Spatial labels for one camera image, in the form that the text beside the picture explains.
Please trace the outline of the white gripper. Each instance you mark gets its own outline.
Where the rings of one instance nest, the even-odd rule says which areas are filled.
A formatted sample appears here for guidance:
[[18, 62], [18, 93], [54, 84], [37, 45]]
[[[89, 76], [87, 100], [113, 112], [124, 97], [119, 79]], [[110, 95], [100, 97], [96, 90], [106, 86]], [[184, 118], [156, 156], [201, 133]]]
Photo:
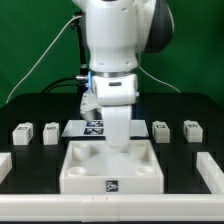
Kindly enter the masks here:
[[104, 125], [107, 145], [123, 150], [130, 140], [132, 105], [136, 102], [137, 76], [128, 74], [121, 77], [92, 77], [93, 93]]

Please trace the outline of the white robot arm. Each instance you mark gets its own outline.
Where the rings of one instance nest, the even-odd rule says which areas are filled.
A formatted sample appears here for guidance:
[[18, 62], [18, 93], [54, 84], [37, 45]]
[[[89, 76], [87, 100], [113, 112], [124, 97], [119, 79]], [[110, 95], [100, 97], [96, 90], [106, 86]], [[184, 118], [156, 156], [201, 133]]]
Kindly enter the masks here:
[[132, 105], [142, 52], [157, 53], [171, 41], [174, 21], [166, 0], [72, 0], [84, 13], [91, 86], [80, 112], [87, 121], [101, 113], [111, 148], [129, 145]]

